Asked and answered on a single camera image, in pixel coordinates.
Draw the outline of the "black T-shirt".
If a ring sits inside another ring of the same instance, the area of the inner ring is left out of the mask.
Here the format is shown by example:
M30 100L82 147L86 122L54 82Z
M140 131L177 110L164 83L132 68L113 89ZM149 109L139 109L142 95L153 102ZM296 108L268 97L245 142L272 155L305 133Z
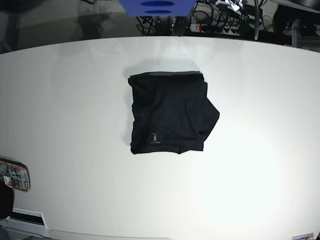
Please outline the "black T-shirt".
M203 151L220 113L199 71L145 72L128 78L134 117L130 150L136 154Z

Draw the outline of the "blue plastic bin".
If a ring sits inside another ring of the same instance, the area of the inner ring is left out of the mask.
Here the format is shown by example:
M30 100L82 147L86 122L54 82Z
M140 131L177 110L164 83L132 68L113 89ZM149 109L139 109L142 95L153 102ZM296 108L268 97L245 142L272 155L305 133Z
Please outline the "blue plastic bin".
M119 0L130 17L186 17L196 0Z

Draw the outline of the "orange clear parts box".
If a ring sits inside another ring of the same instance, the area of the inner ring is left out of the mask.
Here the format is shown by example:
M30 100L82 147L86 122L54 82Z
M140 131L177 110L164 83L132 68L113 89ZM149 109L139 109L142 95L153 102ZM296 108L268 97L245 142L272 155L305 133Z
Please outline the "orange clear parts box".
M0 158L0 180L10 188L28 192L31 188L28 167L20 162Z

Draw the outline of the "white device at table edge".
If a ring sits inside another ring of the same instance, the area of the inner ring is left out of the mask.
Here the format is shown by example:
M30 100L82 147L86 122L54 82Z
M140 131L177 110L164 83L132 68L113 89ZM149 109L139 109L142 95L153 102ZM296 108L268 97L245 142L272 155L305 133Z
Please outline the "white device at table edge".
M9 217L0 224L12 232L44 237L48 229L44 214L40 211L14 207Z

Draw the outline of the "white power strip red switch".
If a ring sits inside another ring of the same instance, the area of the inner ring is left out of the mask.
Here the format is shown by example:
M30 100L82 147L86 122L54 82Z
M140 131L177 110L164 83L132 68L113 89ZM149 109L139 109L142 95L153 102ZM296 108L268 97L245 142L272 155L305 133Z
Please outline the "white power strip red switch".
M223 34L223 35L233 35L238 34L238 29L235 26L229 25L208 25L201 23L192 23L189 27L192 33L213 33L213 34Z

